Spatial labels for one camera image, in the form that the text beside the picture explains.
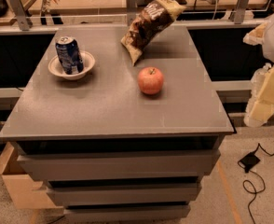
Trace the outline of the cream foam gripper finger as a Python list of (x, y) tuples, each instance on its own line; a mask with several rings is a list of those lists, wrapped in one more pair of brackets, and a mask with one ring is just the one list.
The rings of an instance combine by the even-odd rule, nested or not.
[(251, 32), (247, 33), (245, 37), (243, 37), (243, 42), (252, 46), (262, 45), (266, 27), (266, 22), (258, 25), (256, 28), (252, 29)]
[(244, 123), (260, 127), (274, 114), (274, 65), (266, 63), (251, 79), (251, 98), (245, 110)]

